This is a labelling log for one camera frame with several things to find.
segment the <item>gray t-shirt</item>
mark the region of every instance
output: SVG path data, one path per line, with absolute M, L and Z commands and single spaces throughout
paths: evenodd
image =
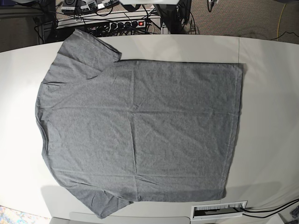
M 138 201 L 221 199 L 242 65 L 120 58 L 76 30 L 43 80 L 36 119 L 57 182 L 100 218 Z

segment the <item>gray carpet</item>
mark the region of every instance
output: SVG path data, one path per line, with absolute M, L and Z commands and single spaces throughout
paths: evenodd
M 212 12 L 206 0 L 193 0 L 191 12 L 201 35 L 240 36 L 269 40 L 277 37 L 283 4 L 273 0 L 220 0 Z M 285 31 L 299 35 L 299 3 L 287 4 L 279 35 Z M 299 37 L 285 34 L 279 41 L 299 43 Z
M 270 40 L 277 37 L 277 26 L 283 4 L 274 0 L 220 0 L 211 13 L 206 0 L 193 0 L 191 12 L 194 16 L 197 34 L 227 35 Z M 123 10 L 116 6 L 114 11 Z M 194 24 L 185 26 L 186 34 L 194 34 Z M 31 19 L 0 21 L 0 52 L 37 44 Z M 299 35 L 299 3 L 287 4 L 280 22 L 280 32 L 295 32 Z M 299 44 L 299 37 L 285 34 L 279 41 Z

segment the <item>yellow cable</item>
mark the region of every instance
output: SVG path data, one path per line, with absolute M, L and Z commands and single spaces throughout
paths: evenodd
M 281 14 L 280 14 L 279 21 L 278 21 L 278 27 L 277 27 L 277 41 L 278 41 L 278 37 L 279 37 L 278 34 L 279 34 L 280 20 L 281 20 L 282 13 L 284 12 L 285 6 L 286 6 L 286 4 L 284 5 L 284 7 L 283 7 L 282 10 L 281 10 Z

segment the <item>tabletop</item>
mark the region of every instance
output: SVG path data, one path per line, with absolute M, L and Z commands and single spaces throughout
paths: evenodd
M 225 197 L 212 202 L 138 202 L 113 216 L 190 217 L 192 205 L 247 200 L 248 207 L 270 208 L 299 197 L 299 45 L 202 35 L 102 39 L 122 52 L 123 60 L 244 64 L 239 134 Z M 61 44 L 0 53 L 0 205 L 70 219 L 93 213 L 51 176 L 35 119 L 39 85 Z M 286 220 L 292 208 L 281 213 Z M 250 217 L 213 222 L 266 223 Z

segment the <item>floor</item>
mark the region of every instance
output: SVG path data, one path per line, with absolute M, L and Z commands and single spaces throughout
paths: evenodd
M 274 0 L 221 0 L 211 13 L 206 0 L 193 0 L 191 12 L 197 33 L 200 35 L 227 35 L 270 40 L 277 37 L 278 20 L 283 4 Z M 122 6 L 114 10 L 123 10 Z M 0 52 L 36 45 L 38 39 L 31 18 L 0 20 Z M 299 3 L 287 4 L 280 22 L 280 32 L 299 35 Z M 187 34 L 194 34 L 193 24 L 185 27 Z M 299 44 L 299 37 L 285 34 L 279 41 Z
M 50 219 L 0 206 L 0 224 L 49 224 Z

